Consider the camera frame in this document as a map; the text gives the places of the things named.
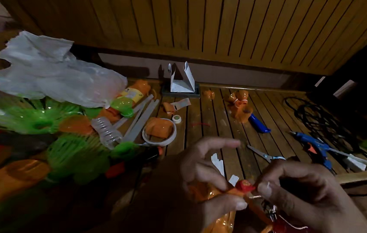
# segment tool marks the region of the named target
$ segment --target wooden wall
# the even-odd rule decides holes
[[[1,0],[27,30],[99,48],[329,75],[367,44],[367,0]]]

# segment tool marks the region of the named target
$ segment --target label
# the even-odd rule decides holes
[[[126,88],[120,95],[132,99],[134,103],[139,102],[143,97],[143,94],[138,89],[130,87]]]

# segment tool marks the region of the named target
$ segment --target fingernail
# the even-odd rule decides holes
[[[247,208],[247,205],[248,204],[246,202],[238,202],[235,209],[236,210],[243,210],[243,209]]]
[[[269,182],[260,183],[257,187],[258,192],[265,198],[269,199],[271,197],[271,187]]]

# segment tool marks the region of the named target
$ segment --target cardboard piece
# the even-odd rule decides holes
[[[195,92],[195,81],[193,79],[191,69],[189,68],[188,62],[185,62],[184,71],[186,76],[183,80],[175,80],[175,70],[172,71],[172,66],[168,66],[169,73],[171,74],[171,92],[183,92],[193,93]]]

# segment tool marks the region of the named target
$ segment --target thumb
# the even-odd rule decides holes
[[[305,224],[311,225],[317,220],[316,208],[313,205],[274,183],[262,182],[258,185],[257,191],[263,198],[276,205],[278,209]]]
[[[247,205],[242,197],[231,194],[221,194],[203,202],[204,227],[231,211],[247,208]]]

